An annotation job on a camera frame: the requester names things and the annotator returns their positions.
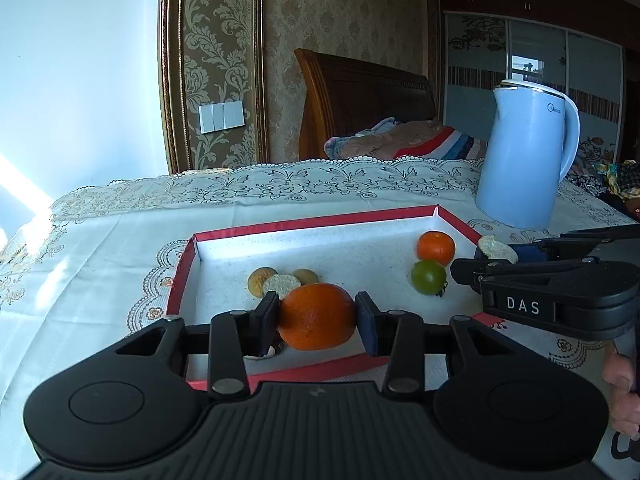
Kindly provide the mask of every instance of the wooden headboard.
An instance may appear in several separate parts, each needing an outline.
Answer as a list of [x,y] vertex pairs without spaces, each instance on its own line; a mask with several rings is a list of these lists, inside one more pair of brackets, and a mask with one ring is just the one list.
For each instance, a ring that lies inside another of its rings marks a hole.
[[437,115],[425,76],[304,48],[295,53],[306,82],[300,160],[327,158],[327,139],[352,136],[387,117],[405,123]]

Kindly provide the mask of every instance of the beige wallpaper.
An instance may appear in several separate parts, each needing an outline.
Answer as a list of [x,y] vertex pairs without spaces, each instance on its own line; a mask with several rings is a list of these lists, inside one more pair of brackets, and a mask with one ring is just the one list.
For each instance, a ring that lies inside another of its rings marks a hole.
[[[184,87],[197,170],[255,164],[253,0],[184,0]],[[244,101],[242,128],[203,135],[198,106]]]
[[306,88],[294,49],[421,73],[421,21],[421,0],[264,0],[271,161],[298,158]]

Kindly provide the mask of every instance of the green fruit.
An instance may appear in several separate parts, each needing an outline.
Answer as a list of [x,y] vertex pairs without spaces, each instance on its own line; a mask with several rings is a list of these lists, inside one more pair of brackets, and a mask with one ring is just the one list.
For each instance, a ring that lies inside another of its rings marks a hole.
[[432,296],[446,286],[447,271],[436,260],[421,260],[411,269],[411,283],[421,294]]

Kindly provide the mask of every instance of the kettle lid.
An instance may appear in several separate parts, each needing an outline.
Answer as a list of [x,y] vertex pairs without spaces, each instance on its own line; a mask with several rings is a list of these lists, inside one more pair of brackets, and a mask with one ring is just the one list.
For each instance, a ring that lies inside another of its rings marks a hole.
[[544,86],[539,83],[532,83],[531,81],[520,81],[518,79],[503,79],[500,82],[500,86],[495,87],[494,90],[500,90],[501,88],[514,87],[514,86],[531,88],[539,92],[555,95],[556,97],[559,97],[561,99],[564,99],[566,97],[566,95],[564,95],[561,91],[556,90],[555,88]]

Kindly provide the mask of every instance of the ribbed black surface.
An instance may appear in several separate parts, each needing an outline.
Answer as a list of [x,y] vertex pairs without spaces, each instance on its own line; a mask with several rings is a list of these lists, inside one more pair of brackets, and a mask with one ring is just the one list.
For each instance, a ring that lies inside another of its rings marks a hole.
[[[517,435],[505,435],[517,438]],[[500,442],[496,442],[499,452]],[[188,443],[122,472],[45,463],[31,480],[604,480],[591,463],[555,472],[499,470],[459,452],[423,408],[391,402],[373,383],[263,384],[216,406]]]

